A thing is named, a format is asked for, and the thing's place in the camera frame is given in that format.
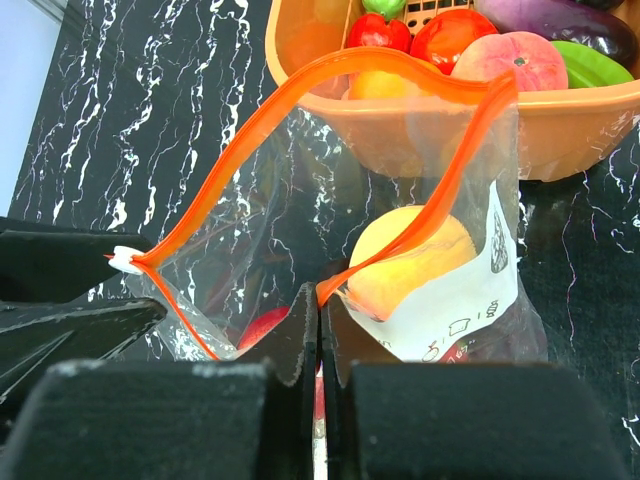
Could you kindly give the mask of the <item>peach front fruit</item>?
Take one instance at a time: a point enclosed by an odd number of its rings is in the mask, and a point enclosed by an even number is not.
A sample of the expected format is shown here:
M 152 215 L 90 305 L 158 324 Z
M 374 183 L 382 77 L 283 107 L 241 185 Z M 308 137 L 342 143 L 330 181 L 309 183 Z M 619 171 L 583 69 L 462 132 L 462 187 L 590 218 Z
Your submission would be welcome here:
M 488 82 L 513 71 L 519 91 L 565 90 L 568 73 L 559 51 L 540 35 L 517 31 L 490 34 L 472 42 L 460 55 L 451 76 Z

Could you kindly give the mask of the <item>peach top fruit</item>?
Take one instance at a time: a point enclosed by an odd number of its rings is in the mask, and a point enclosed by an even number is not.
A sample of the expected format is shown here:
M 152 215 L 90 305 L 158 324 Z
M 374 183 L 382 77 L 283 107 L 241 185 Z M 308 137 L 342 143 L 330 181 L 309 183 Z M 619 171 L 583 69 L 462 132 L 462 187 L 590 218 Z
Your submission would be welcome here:
M 378 253 L 409 226 L 421 209 L 420 205 L 396 208 L 369 224 L 355 244 L 349 265 L 358 265 Z M 346 296 L 358 310 L 385 321 L 412 291 L 476 256 L 469 232 L 449 215 L 419 247 L 353 275 L 347 282 Z

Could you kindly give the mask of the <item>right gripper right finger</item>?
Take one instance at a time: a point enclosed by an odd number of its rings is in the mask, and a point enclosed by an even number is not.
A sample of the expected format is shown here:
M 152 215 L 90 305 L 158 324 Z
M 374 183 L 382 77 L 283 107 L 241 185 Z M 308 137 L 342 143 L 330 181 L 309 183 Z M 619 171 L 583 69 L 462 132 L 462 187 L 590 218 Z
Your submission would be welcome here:
M 404 363 L 321 310 L 332 479 L 625 479 L 592 390 L 549 363 Z

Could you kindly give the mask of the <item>clear orange zip bag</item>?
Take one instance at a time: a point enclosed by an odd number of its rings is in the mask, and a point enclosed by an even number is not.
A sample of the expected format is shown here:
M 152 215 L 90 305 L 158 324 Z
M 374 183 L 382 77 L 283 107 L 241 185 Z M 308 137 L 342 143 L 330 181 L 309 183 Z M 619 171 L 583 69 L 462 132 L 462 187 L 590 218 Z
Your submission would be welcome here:
M 423 157 L 419 175 L 391 177 L 352 149 L 299 100 L 335 77 L 381 70 L 471 110 L 447 159 Z M 109 265 L 138 296 L 168 313 L 157 329 L 180 360 L 233 360 L 252 321 L 287 306 L 301 284 L 322 309 L 340 301 L 400 361 L 538 362 L 541 319 L 517 270 L 519 118 L 515 74 L 452 78 L 390 49 L 358 47 L 312 61 L 284 82 L 224 148 L 182 218 L 153 248 L 117 246 Z M 378 253 L 350 266 L 365 228 L 400 207 L 417 217 Z M 385 321 L 357 309 L 348 280 L 427 241 L 447 216 L 469 232 L 477 256 L 412 291 Z

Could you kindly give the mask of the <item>red orange mango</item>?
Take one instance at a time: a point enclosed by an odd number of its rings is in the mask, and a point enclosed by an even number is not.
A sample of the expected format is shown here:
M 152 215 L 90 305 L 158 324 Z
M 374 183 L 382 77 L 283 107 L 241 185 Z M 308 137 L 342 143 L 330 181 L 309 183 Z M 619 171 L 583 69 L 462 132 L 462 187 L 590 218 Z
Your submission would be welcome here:
M 240 338 L 237 349 L 253 347 L 288 315 L 289 310 L 287 306 L 278 307 L 252 321 Z

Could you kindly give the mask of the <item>peach fruit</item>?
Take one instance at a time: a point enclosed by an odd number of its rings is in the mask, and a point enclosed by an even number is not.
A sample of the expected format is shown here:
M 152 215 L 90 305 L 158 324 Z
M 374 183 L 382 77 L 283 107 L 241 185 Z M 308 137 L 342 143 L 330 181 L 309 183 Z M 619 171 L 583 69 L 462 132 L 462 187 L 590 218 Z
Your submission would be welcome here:
M 396 208 L 369 224 L 355 244 L 349 265 L 358 265 L 378 253 L 409 226 L 421 209 L 420 205 Z M 469 232 L 449 215 L 419 247 L 353 275 L 347 282 L 346 296 L 358 310 L 385 321 L 412 291 L 476 256 Z
M 513 71 L 519 91 L 565 90 L 568 73 L 559 51 L 540 35 L 517 31 L 490 34 L 472 42 L 460 55 L 451 76 L 488 82 Z

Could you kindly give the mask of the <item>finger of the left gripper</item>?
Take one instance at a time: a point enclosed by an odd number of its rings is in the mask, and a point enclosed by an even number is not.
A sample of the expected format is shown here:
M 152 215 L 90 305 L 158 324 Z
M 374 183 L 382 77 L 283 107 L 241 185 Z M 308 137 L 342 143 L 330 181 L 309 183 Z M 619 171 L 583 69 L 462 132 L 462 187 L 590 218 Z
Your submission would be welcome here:
M 106 256 L 115 247 L 140 251 L 151 242 L 140 234 L 75 229 L 3 217 L 1 299 L 67 303 L 112 278 Z
M 21 400 L 47 368 L 108 359 L 166 317 L 155 300 L 1 304 L 1 398 Z

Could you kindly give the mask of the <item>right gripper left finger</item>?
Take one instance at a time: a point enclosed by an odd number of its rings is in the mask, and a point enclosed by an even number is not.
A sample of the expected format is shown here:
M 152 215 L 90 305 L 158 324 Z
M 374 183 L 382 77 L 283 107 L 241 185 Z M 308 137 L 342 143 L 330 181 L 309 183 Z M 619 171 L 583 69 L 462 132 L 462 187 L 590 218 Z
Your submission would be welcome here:
M 1 458 L 5 479 L 309 479 L 318 310 L 288 315 L 235 361 L 51 366 Z

